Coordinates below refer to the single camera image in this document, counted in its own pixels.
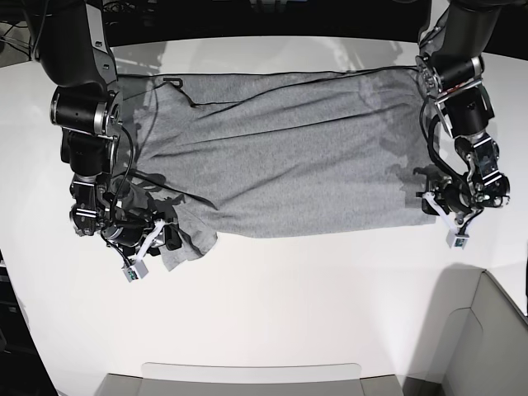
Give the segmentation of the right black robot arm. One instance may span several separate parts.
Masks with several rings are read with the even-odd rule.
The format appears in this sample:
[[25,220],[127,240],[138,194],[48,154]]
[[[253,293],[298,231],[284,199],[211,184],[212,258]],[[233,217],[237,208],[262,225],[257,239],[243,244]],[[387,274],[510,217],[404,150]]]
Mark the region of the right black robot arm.
[[123,258],[144,248],[157,256],[182,240],[155,209],[118,208],[132,166],[115,176],[122,125],[116,63],[106,42],[100,1],[24,1],[31,48],[57,88],[50,121],[62,130],[61,160],[73,171],[70,210],[80,236],[100,234]]

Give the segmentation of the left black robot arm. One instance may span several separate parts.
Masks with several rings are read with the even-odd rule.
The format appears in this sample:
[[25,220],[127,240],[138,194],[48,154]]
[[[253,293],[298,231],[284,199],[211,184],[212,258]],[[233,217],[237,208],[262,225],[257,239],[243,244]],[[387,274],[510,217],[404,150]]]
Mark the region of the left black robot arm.
[[509,201],[499,147],[487,128],[495,116],[483,85],[482,58],[505,1],[451,1],[418,41],[417,67],[432,109],[421,128],[434,164],[427,178],[429,214],[454,214],[462,225]]

